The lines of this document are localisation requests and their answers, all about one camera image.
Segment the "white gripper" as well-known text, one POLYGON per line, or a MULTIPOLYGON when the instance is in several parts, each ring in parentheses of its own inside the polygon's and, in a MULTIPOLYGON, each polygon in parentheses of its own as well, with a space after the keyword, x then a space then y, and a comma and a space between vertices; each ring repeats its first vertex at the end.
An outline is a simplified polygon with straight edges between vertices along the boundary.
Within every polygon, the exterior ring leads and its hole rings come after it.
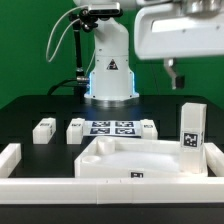
POLYGON ((178 3, 143 7, 135 18, 134 49, 142 60, 166 58, 172 89, 183 89, 174 58, 224 55, 224 2, 219 10, 196 14, 184 14, 178 3))

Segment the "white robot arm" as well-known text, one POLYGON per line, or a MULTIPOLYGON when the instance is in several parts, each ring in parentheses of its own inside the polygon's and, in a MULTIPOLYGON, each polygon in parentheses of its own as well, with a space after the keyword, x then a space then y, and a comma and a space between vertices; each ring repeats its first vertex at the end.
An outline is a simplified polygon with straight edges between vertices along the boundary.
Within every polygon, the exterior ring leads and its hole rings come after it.
POLYGON ((224 0, 73 0, 81 8, 81 26, 93 31, 95 67, 85 100, 104 107, 136 102, 129 68, 129 33, 115 21, 126 10, 137 12, 134 50, 141 60, 161 59, 172 87, 184 87, 174 70, 177 58, 224 54, 224 0))

